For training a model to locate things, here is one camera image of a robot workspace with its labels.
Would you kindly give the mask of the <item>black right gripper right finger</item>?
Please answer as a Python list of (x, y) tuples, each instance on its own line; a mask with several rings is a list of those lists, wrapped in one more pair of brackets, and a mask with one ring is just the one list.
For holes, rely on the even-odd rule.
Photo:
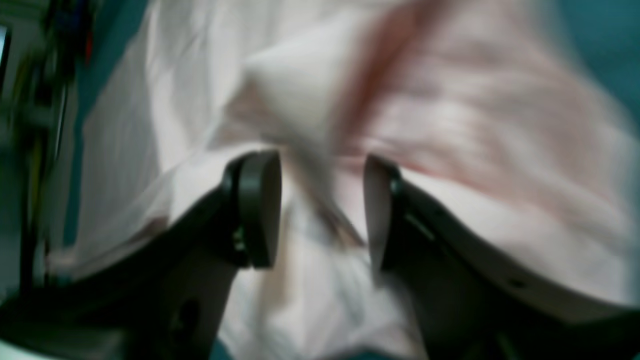
[(639, 308), (544, 278), (474, 234), (383, 157), (366, 157), (375, 275), (406, 293), (430, 360), (637, 360)]

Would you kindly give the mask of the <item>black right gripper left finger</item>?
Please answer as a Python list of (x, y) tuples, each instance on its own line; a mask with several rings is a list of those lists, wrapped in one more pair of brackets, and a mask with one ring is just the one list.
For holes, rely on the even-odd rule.
[(112, 266), (1, 306), (1, 358), (207, 360), (238, 271), (278, 250), (276, 150), (229, 162), (221, 184), (170, 228)]

